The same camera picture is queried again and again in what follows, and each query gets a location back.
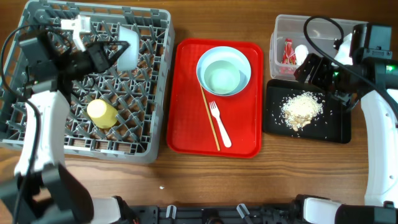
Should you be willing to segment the white tissue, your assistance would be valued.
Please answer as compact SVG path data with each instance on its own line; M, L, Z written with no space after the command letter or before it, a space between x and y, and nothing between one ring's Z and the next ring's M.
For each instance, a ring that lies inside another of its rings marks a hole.
M303 64L308 54L309 51L306 45L298 45L295 48L296 65L300 66Z

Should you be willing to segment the red snack wrapper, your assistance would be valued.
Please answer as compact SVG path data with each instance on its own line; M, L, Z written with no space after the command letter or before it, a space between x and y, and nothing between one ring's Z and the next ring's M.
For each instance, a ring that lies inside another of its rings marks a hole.
M282 57L281 64L287 65L287 67L282 67L280 72L283 74L294 74L295 68L291 67L291 65L297 64L297 58L295 55L295 51L293 49L292 39L285 39L284 42L284 54Z

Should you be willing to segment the white plastic fork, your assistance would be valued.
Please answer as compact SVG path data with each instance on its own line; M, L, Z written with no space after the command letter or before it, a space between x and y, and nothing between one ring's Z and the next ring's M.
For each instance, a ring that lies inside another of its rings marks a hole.
M229 135L224 127L222 120L221 120L220 111L219 111L219 108L218 108L216 102L211 101L209 103L209 106L210 106L211 115L216 119L216 122L218 124L223 144L225 147L230 148L232 146L232 142L231 142Z

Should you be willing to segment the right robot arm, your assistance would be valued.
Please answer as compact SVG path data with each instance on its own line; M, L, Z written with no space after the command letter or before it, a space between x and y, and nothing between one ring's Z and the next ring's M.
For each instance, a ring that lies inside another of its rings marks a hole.
M343 65L316 45L294 76L349 103L361 103L368 138L368 183L364 205L298 196L297 217L307 223L397 223L397 61L392 59L391 26L365 23L353 28Z

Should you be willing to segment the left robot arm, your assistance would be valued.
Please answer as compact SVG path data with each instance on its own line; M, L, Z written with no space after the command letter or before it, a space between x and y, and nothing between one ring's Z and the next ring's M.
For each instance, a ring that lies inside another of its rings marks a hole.
M130 43L117 40L117 52L106 54L109 42L93 42L85 50L58 53L47 30L19 37L27 58L28 80L23 94L27 122L15 177L1 184L1 200L14 223L138 223L119 196L93 198L65 167L65 123L73 82L109 69Z

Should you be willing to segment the light green bowl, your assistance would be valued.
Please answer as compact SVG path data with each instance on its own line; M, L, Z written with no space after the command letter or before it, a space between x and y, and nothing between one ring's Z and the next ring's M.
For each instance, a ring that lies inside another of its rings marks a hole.
M203 79L210 93L230 95L240 83L240 72L231 62L218 60L207 66Z

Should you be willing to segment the light blue bowl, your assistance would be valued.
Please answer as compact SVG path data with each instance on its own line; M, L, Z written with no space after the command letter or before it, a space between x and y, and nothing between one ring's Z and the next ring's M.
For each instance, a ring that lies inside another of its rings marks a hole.
M123 72L136 69L138 64L140 42L137 32L121 26L119 28L118 40L125 41L129 44L129 47L118 58L118 70Z

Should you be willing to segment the white round plate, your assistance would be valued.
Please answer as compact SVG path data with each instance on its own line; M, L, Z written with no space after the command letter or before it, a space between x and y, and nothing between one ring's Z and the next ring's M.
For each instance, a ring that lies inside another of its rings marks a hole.
M200 85L206 90L203 75L205 69L209 64L218 61L225 60L231 62L240 72L240 83L238 87L233 91L230 95L216 95L216 96L232 96L239 92L241 92L248 85L251 79L251 66L249 60L246 56L240 52L239 50L227 47L227 46L219 46L213 47L210 50L207 50L197 62L196 74L197 79Z

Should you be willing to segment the wooden chopstick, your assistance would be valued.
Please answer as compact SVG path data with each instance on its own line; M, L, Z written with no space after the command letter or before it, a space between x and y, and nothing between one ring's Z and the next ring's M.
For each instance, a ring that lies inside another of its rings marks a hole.
M203 102L205 104L206 113L207 113L207 116L208 116L208 120L210 122L211 131L213 133L213 137L214 137L214 140L215 140L217 151L221 151L220 145L219 145L219 142L218 142L218 137L216 135L215 127L214 127L214 124L213 124L213 121L212 121L212 118L211 118L210 109L208 107L208 102L206 100L206 95L205 95L205 92L204 92L203 87L201 85L200 85L200 90L201 90L201 95L202 95L202 98L203 98Z

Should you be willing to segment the food scraps and rice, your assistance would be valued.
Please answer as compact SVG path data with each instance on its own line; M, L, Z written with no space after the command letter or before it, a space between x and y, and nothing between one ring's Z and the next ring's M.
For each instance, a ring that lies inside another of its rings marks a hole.
M316 121L324 118L326 106L325 95L310 91L301 91L289 96L283 96L277 108L271 111L271 121L278 128L287 128L289 131L300 133L316 127Z

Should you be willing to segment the yellow plastic cup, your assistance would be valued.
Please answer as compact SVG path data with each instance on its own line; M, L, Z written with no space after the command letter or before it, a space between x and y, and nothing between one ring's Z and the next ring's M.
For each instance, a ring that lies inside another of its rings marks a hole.
M101 129L111 128L118 122L118 111L101 99L91 101L87 106L87 113L92 122Z

